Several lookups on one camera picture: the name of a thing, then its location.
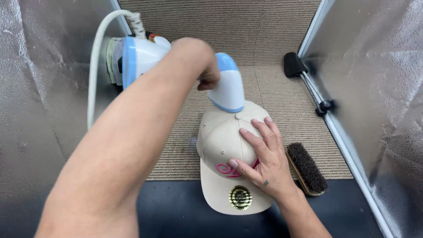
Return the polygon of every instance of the beige carpet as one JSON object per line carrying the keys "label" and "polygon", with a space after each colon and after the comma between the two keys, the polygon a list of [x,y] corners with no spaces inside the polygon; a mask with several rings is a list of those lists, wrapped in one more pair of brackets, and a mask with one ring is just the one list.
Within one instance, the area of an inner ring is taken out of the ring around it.
{"label": "beige carpet", "polygon": [[[282,70],[285,53],[297,51],[318,0],[120,0],[140,12],[148,31],[170,41],[196,37],[238,64],[245,98],[264,107],[285,144],[302,142],[327,179],[352,178],[301,79]],[[149,180],[199,180],[195,147],[203,113],[212,105],[194,85]]]}

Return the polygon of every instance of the fingernail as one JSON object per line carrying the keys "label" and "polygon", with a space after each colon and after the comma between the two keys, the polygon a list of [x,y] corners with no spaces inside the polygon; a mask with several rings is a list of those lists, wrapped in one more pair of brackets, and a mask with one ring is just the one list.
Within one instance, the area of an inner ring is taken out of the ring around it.
{"label": "fingernail", "polygon": [[235,160],[229,160],[228,164],[230,167],[232,167],[233,169],[236,169],[238,167],[238,162],[236,162]]}

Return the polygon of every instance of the cap brim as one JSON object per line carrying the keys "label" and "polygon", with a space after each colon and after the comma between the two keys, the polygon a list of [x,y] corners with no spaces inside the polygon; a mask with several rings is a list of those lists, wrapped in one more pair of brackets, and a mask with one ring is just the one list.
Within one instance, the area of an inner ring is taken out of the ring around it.
{"label": "cap brim", "polygon": [[[201,187],[204,198],[211,208],[228,215],[249,215],[262,212],[273,204],[273,199],[256,188],[249,180],[227,179],[214,173],[200,159]],[[252,201],[249,208],[238,210],[232,207],[229,201],[230,191],[237,185],[244,186],[251,193]]]}

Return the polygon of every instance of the reflective insulation wall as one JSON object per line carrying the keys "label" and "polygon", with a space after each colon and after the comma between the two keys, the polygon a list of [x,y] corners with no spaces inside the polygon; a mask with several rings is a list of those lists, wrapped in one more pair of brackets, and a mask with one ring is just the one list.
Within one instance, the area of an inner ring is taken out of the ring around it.
{"label": "reflective insulation wall", "polygon": [[[0,236],[32,237],[47,194],[86,132],[92,41],[116,4],[0,2]],[[106,33],[126,34],[121,20]],[[120,90],[103,81],[102,73],[99,111]]]}
{"label": "reflective insulation wall", "polygon": [[327,0],[300,56],[394,237],[423,237],[423,1]]}

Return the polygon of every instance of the baseball cap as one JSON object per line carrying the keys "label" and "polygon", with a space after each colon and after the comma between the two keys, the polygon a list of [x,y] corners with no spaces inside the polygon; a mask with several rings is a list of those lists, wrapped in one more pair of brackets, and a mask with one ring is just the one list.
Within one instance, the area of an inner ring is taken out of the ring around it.
{"label": "baseball cap", "polygon": [[240,134],[244,128],[263,138],[251,120],[264,122],[269,114],[259,105],[245,101],[244,109],[229,113],[212,106],[205,112],[198,132],[197,151],[200,155],[201,187],[211,208],[229,215],[248,215],[269,208],[273,199],[247,178],[229,166],[236,158],[255,168],[257,154]]}

